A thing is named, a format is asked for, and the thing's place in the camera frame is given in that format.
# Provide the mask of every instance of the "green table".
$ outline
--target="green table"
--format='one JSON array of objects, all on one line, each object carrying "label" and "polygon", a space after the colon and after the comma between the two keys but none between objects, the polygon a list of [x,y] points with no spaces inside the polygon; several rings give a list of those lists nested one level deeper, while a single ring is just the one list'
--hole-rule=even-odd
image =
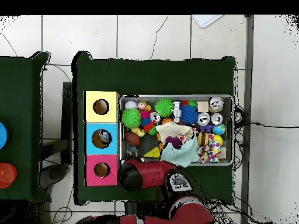
[{"label": "green table", "polygon": [[0,122],[8,129],[9,139],[0,149],[0,162],[13,164],[18,176],[0,199],[50,201],[39,187],[41,147],[41,71],[47,52],[31,58],[0,57]]},{"label": "green table", "polygon": [[[155,200],[156,196],[156,188],[128,192],[117,185],[84,186],[83,91],[117,91],[120,95],[233,95],[234,67],[232,57],[222,60],[132,61],[91,59],[88,52],[78,52],[72,62],[74,142],[78,140],[74,143],[75,202]],[[188,167],[187,172],[182,173],[195,186],[197,195],[232,204],[232,165]]]}]

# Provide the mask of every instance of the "small yellow toy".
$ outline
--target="small yellow toy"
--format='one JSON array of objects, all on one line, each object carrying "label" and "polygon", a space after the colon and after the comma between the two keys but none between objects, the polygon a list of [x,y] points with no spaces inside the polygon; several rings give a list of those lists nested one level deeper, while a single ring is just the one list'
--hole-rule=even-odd
[{"label": "small yellow toy", "polygon": [[140,111],[151,111],[152,107],[148,105],[145,101],[138,102],[138,109]]},{"label": "small yellow toy", "polygon": [[131,131],[132,131],[133,133],[136,133],[137,136],[139,136],[140,138],[143,137],[143,136],[145,135],[145,132],[143,131],[143,129],[139,129],[139,127],[137,127],[137,128],[133,128],[133,129],[131,129]]}]

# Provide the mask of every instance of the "plush toy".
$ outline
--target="plush toy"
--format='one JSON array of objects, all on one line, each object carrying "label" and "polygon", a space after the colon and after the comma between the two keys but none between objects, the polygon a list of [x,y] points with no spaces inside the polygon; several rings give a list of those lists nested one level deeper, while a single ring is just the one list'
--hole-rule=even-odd
[{"label": "plush toy", "polygon": [[148,105],[145,101],[138,102],[138,109],[140,111],[151,111],[152,107]]},{"label": "plush toy", "polygon": [[136,128],[141,124],[141,115],[137,109],[128,108],[123,111],[121,121],[127,128]]},{"label": "plush toy", "polygon": [[172,100],[169,98],[163,98],[156,102],[155,111],[162,117],[166,118],[171,115],[173,108]]}]

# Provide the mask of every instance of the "green toy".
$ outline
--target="green toy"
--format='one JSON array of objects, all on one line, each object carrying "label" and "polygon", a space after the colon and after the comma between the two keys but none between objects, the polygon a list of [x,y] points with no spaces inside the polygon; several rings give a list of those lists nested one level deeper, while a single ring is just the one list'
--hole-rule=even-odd
[{"label": "green toy", "polygon": [[137,109],[128,108],[123,111],[121,121],[125,127],[133,129],[141,124],[141,115]]},{"label": "green toy", "polygon": [[155,104],[155,111],[162,117],[166,118],[171,115],[173,109],[172,100],[169,98],[160,99]]}]

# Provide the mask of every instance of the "ball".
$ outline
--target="ball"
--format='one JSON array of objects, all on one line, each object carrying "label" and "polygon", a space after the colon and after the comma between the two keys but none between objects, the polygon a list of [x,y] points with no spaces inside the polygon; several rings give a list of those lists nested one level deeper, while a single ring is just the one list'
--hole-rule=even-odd
[{"label": "ball", "polygon": [[225,132],[225,125],[220,124],[220,125],[214,125],[213,126],[213,133],[216,135],[222,135]]}]

